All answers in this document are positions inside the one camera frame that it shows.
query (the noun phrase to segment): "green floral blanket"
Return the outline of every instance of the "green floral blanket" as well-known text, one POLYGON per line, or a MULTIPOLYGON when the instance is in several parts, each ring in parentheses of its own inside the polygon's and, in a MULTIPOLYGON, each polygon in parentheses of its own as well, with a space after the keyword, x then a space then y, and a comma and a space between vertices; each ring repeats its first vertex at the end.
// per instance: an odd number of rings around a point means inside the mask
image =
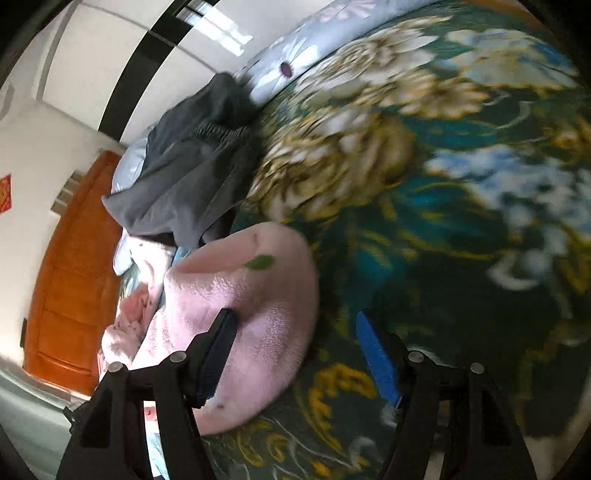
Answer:
POLYGON ((484 364, 532 437, 564 432, 591 365, 591 103, 548 32, 447 1, 355 40, 264 110, 235 229, 302 232, 321 313, 298 378, 207 440, 233 478, 375 478, 393 408, 364 310, 439 362, 484 364))

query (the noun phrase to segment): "pink fleece blanket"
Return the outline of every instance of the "pink fleece blanket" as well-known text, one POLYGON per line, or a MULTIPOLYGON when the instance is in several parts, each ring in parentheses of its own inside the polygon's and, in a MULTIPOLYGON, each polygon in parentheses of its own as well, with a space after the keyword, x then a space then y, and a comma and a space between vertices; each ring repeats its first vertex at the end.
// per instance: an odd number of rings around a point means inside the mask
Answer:
MULTIPOLYGON (((299 233, 260 223, 207 244, 168 271, 164 292, 166 306, 152 319, 131 368, 157 365, 185 350, 224 307, 239 316, 216 394, 194 410, 201 434, 243 424, 293 381, 313 336, 319 296, 313 259, 299 233)), ((146 420, 157 430, 153 407, 146 420)))

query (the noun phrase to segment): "red paper sticker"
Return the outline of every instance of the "red paper sticker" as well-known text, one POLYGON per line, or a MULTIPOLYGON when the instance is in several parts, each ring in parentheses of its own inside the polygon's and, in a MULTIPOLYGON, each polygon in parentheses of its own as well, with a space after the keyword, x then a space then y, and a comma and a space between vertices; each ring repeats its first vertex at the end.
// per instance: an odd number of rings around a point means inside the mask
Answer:
POLYGON ((10 179, 10 175, 7 175, 0 179, 0 213, 7 212, 12 208, 12 192, 10 188, 10 179))

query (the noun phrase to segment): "orange door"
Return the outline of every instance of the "orange door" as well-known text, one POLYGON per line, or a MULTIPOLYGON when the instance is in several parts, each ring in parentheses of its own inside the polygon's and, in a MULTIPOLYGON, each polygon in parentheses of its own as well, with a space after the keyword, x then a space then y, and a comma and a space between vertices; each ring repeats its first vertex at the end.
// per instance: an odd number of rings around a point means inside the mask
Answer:
POLYGON ((61 217, 31 302, 25 338, 27 372, 91 395, 98 383, 96 353, 113 323, 119 278, 112 268, 121 227, 100 197, 111 190, 119 156, 103 153, 61 217))

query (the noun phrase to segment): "black wall trim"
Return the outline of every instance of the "black wall trim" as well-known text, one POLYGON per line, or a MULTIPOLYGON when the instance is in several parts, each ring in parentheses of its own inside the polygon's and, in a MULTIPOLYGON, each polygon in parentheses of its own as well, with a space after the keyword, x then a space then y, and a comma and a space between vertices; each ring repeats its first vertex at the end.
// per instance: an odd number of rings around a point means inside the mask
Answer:
MULTIPOLYGON (((215 5, 219 0, 208 0, 215 5)), ((189 0, 175 0, 139 42, 129 58, 100 121, 99 131, 121 140, 125 127, 146 88, 170 52, 191 31, 176 18, 189 0)))

